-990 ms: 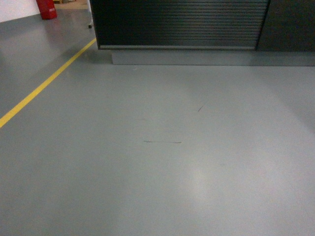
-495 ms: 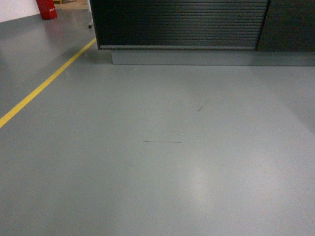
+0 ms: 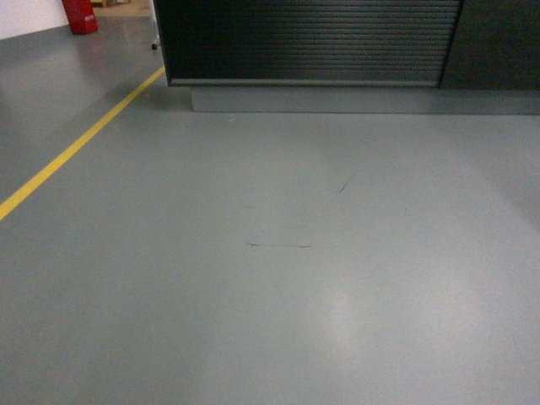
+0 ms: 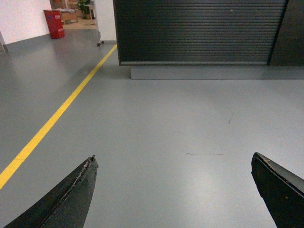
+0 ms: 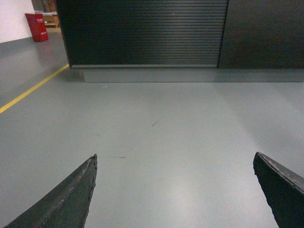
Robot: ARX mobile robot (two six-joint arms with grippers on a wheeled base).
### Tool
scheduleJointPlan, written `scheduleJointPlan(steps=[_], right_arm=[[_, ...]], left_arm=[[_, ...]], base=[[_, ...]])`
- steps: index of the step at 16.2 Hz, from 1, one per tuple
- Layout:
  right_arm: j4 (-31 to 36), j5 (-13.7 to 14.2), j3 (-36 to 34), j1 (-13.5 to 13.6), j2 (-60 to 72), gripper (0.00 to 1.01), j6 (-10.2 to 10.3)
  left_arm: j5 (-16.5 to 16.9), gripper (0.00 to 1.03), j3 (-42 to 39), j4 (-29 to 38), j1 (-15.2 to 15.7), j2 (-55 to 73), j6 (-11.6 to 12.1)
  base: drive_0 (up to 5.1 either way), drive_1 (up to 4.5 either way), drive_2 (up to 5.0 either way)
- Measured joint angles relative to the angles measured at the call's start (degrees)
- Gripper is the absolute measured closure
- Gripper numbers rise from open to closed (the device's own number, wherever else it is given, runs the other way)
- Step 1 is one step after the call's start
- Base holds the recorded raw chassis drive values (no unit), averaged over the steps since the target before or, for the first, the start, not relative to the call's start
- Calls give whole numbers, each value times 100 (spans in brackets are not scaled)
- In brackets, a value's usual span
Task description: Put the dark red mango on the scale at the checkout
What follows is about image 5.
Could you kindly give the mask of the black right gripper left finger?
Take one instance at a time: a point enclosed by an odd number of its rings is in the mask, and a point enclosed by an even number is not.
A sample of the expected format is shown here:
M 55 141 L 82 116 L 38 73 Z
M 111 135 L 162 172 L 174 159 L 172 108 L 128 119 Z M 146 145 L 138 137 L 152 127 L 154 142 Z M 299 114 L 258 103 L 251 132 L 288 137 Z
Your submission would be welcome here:
M 87 159 L 7 228 L 83 228 L 97 175 L 97 155 Z

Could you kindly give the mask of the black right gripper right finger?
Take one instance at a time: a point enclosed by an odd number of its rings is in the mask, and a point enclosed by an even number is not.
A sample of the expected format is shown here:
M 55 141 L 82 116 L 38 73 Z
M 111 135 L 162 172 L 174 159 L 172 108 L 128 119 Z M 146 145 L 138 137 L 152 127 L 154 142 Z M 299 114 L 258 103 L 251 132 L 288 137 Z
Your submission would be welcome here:
M 280 228 L 304 226 L 304 179 L 263 153 L 257 152 L 253 169 Z

